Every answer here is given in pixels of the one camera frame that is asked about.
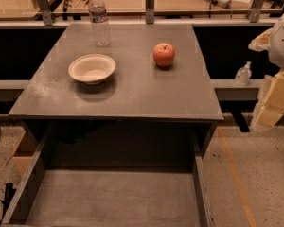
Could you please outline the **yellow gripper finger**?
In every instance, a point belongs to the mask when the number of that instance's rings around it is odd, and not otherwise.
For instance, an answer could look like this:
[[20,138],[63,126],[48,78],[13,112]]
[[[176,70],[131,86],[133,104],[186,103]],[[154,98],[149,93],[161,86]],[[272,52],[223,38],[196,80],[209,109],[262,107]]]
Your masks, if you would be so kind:
[[269,28],[262,32],[260,35],[256,36],[255,39],[249,43],[248,48],[257,52],[267,50],[269,47],[269,41],[272,31],[273,30]]
[[257,94],[250,128],[263,132],[272,129],[284,115],[284,69],[266,75]]

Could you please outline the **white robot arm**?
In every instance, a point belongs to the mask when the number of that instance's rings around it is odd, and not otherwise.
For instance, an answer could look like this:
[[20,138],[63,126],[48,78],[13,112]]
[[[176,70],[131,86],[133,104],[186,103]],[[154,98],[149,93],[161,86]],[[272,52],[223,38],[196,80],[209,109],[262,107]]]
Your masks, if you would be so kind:
[[273,28],[255,37],[248,48],[257,52],[267,50],[269,62],[280,68],[274,76],[264,77],[253,111],[251,129],[267,131],[284,115],[284,14]]

